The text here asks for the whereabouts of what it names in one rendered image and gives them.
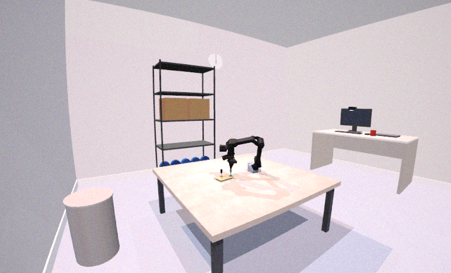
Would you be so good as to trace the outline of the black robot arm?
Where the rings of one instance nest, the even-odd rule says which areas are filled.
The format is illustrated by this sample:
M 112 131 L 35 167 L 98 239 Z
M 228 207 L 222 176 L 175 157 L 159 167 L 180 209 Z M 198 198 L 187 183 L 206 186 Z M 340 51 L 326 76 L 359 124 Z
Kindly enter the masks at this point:
M 256 141 L 256 140 L 257 141 Z M 259 168 L 262 167 L 261 164 L 261 154 L 262 154 L 262 150 L 265 146 L 264 144 L 264 138 L 261 138 L 259 136 L 250 136 L 247 138 L 241 138 L 241 139 L 229 139 L 226 142 L 226 145 L 220 145 L 219 146 L 219 151 L 220 152 L 226 152 L 228 150 L 228 152 L 234 152 L 235 147 L 237 147 L 238 145 L 241 144 L 247 144 L 247 143 L 254 143 L 256 146 L 258 146 L 257 148 L 257 156 L 254 157 L 254 164 L 252 165 L 253 170 L 259 170 Z M 230 159 L 230 155 L 224 155 L 222 156 L 223 160 L 226 159 Z

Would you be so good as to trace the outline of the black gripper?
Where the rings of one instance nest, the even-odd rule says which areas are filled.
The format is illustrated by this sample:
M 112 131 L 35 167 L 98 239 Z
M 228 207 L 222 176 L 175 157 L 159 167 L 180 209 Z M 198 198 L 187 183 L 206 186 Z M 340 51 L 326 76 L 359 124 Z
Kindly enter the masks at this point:
M 234 152 L 227 152 L 227 154 L 230 155 L 230 159 L 228 158 L 227 161 L 229 162 L 229 166 L 230 166 L 230 169 L 231 169 L 233 167 L 233 165 L 235 163 L 237 163 L 237 160 L 235 160 L 235 158 L 234 158 L 234 155 L 235 155 Z

